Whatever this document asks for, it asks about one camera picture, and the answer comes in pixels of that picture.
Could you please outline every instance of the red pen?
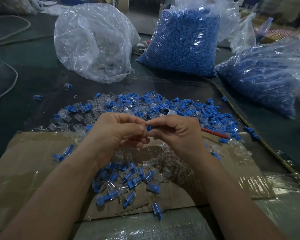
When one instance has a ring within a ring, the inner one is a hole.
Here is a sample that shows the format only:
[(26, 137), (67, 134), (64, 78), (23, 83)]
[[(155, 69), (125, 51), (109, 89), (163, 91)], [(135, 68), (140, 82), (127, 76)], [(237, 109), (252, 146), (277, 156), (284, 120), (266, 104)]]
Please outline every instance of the red pen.
[(209, 130), (209, 129), (206, 129), (206, 128), (203, 128), (203, 127), (201, 127), (201, 131), (209, 133), (209, 134), (212, 134), (214, 136), (217, 136), (217, 137), (220, 137), (220, 138), (223, 138), (223, 139), (228, 139), (227, 135), (224, 135), (224, 134), (221, 134), (219, 132), (216, 132), (216, 131), (213, 131), (213, 130)]

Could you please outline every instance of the forearm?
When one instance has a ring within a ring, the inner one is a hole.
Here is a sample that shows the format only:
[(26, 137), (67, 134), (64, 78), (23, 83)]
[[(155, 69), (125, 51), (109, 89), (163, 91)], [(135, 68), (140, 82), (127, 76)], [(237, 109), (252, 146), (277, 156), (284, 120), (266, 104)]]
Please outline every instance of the forearm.
[(208, 152), (195, 160), (195, 173), (227, 240), (287, 239)]
[(0, 239), (67, 239), (97, 170), (96, 162), (74, 151), (52, 171)]

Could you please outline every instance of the bag of clear plastic parts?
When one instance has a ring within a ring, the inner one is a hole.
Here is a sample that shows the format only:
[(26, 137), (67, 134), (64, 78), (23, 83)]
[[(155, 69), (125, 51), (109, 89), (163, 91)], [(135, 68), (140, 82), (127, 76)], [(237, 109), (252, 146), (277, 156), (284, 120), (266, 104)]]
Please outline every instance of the bag of clear plastic parts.
[(217, 41), (240, 22), (236, 4), (233, 0), (176, 0), (176, 5), (162, 12), (151, 44), (137, 61), (164, 70), (216, 76)]
[(282, 39), (246, 49), (216, 66), (238, 92), (295, 119), (300, 99), (300, 40)]
[(70, 7), (57, 19), (54, 34), (59, 60), (80, 76), (113, 83), (132, 72), (132, 46), (140, 36), (128, 18), (112, 5)]

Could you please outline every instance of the dark table surface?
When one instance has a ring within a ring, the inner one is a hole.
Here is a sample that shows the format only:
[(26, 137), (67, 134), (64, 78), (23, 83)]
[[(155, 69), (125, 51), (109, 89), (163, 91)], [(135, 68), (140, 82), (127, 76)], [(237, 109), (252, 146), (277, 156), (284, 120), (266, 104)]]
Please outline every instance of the dark table surface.
[[(53, 37), (48, 37), (53, 35), (54, 18), (45, 14), (28, 17), (32, 23), (31, 28), (35, 30), (38, 30), (40, 23), (45, 22), (42, 30), (25, 31), (9, 40), (13, 44), (0, 46), (0, 61), (11, 65), (19, 73), (15, 88), (0, 99), (0, 156), (16, 131), (29, 131), (39, 125), (46, 126), (52, 114), (60, 108), (90, 100), (97, 92), (143, 94), (157, 91), (168, 99), (179, 97), (200, 102), (212, 97), (220, 103), (222, 110), (230, 111), (230, 107), (221, 101), (220, 92), (211, 84), (196, 76), (149, 69), (136, 63), (136, 56), (132, 56), (131, 61), (135, 72), (119, 83), (97, 83), (68, 71), (57, 59)], [(32, 37), (36, 40), (20, 42)], [(233, 55), (228, 49), (220, 50), (216, 53), (216, 64)], [(0, 64), (0, 93), (6, 89), (7, 81), (11, 85), (13, 79), (12, 72), (2, 69)], [(212, 80), (228, 92), (229, 99), (273, 149), (285, 151), (300, 163), (300, 102), (296, 104), (297, 119), (291, 120), (246, 100), (220, 78)], [(65, 90), (64, 83), (72, 84), (73, 90)], [(32, 99), (34, 94), (44, 96), (44, 100)], [(253, 152), (257, 155), (255, 161), (263, 171), (286, 172), (264, 149), (260, 150), (261, 145), (257, 148), (259, 149)]]

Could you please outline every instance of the hand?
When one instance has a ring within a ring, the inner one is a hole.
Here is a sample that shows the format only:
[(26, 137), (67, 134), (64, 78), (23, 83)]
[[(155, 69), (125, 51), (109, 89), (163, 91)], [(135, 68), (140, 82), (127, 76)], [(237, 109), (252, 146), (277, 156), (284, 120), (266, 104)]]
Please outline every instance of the hand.
[(96, 121), (76, 151), (105, 167), (121, 147), (142, 148), (150, 142), (145, 137), (146, 122), (126, 113), (104, 113)]
[(193, 117), (165, 115), (147, 121), (154, 128), (147, 136), (166, 142), (182, 160), (198, 158), (206, 153), (199, 120)]

